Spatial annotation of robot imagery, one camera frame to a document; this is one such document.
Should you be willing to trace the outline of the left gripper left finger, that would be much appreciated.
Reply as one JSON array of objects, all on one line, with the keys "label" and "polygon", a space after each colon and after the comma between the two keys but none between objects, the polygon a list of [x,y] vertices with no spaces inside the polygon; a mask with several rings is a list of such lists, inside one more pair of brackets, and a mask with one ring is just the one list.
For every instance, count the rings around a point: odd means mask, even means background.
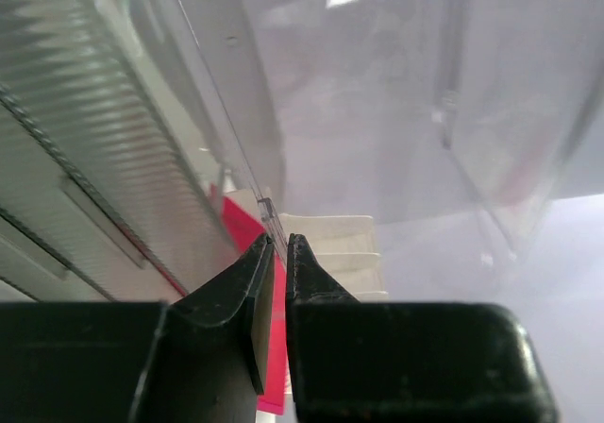
[{"label": "left gripper left finger", "polygon": [[232,265],[174,304],[142,301],[150,344],[129,422],[252,422],[263,393],[260,293],[275,244],[261,235]]}]

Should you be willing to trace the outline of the clear acrylic drawer organizer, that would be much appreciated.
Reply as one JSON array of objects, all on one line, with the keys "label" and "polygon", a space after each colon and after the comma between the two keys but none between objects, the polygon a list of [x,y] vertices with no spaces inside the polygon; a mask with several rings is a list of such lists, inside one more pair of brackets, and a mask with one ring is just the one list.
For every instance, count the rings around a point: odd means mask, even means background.
[{"label": "clear acrylic drawer organizer", "polygon": [[175,300],[210,201],[369,215],[390,298],[603,297],[603,0],[1,0],[1,296]]}]

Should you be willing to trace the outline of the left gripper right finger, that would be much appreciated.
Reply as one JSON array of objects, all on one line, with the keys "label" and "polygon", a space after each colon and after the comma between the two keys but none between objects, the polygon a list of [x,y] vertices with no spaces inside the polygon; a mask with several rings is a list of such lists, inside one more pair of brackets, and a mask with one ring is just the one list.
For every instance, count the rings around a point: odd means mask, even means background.
[{"label": "left gripper right finger", "polygon": [[491,303],[362,302],[288,243],[286,330],[301,422],[556,422],[526,329]]}]

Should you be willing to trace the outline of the red plastic folder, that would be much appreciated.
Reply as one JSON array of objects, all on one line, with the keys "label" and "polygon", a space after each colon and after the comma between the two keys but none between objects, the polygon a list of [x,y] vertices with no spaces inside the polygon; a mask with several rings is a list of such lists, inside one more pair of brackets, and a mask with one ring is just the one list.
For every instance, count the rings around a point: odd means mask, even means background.
[{"label": "red plastic folder", "polygon": [[[221,220],[239,252],[245,252],[256,239],[267,233],[260,220],[256,198],[247,189],[220,194],[210,186],[210,201],[217,206]],[[258,398],[258,422],[275,422],[285,411],[288,359],[285,315],[286,273],[278,254],[269,263],[268,279],[260,293],[258,330],[265,355],[265,381]]]}]

